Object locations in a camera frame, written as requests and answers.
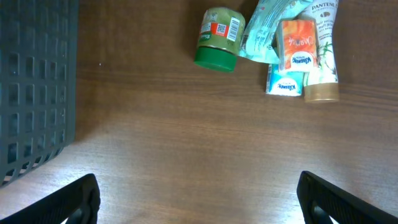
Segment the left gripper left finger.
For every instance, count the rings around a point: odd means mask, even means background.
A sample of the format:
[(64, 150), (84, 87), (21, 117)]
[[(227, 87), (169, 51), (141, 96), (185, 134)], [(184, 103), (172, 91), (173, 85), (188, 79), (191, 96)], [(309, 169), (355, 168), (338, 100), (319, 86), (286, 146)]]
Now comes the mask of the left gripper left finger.
[(58, 191), (4, 218), (1, 223), (96, 224), (100, 190), (94, 174), (86, 174)]

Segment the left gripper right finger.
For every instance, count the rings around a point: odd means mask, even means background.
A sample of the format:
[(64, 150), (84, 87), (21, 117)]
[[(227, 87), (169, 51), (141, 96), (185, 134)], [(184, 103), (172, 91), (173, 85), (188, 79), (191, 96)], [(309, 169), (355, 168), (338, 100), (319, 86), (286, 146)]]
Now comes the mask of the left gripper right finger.
[(306, 170), (297, 197), (305, 223), (397, 223), (397, 217)]

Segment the white floral cream tube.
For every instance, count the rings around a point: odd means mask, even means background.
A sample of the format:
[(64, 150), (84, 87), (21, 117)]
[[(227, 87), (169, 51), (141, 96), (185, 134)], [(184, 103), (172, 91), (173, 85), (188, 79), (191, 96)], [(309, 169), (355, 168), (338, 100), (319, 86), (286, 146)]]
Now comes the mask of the white floral cream tube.
[(307, 103), (323, 103), (340, 99), (338, 74), (333, 52), (333, 26), (339, 0), (314, 0), (299, 19), (312, 20), (316, 26), (317, 65), (304, 75), (304, 99)]

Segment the small teal tissue pack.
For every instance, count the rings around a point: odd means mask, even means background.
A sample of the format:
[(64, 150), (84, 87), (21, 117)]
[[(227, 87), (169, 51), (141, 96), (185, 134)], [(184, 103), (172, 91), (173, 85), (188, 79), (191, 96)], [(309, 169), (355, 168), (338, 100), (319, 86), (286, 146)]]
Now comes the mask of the small teal tissue pack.
[(279, 96), (301, 96), (303, 90), (302, 72), (279, 73), (279, 66), (269, 64), (266, 83), (266, 94)]

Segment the small orange tissue pack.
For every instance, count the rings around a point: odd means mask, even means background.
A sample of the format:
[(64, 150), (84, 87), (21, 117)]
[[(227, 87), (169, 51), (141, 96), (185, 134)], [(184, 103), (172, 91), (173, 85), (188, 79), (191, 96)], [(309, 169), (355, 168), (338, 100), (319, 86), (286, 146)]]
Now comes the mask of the small orange tissue pack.
[(277, 28), (279, 72), (308, 73), (318, 67), (315, 22), (283, 20)]

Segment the mint green wipes pouch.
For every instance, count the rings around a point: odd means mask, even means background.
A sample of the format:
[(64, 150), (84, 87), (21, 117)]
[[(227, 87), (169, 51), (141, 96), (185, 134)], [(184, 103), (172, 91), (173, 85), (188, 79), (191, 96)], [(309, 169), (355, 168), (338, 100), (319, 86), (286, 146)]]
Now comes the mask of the mint green wipes pouch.
[(255, 62), (278, 64), (279, 57), (272, 43), (279, 22), (294, 19), (312, 2), (312, 0), (260, 0), (244, 30), (239, 56)]

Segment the light green item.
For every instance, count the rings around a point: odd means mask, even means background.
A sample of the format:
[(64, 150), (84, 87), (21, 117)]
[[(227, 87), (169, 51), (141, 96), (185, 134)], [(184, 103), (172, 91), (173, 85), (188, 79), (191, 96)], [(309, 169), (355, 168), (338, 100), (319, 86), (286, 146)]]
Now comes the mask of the light green item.
[(219, 72), (233, 72), (246, 25), (243, 15), (227, 7), (212, 7), (198, 36), (195, 64)]

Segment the dark grey plastic basket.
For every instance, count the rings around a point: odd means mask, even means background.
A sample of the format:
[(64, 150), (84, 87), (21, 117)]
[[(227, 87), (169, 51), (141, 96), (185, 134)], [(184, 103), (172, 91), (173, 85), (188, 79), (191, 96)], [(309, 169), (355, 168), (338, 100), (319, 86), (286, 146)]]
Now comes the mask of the dark grey plastic basket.
[(1, 0), (1, 186), (75, 138), (77, 0)]

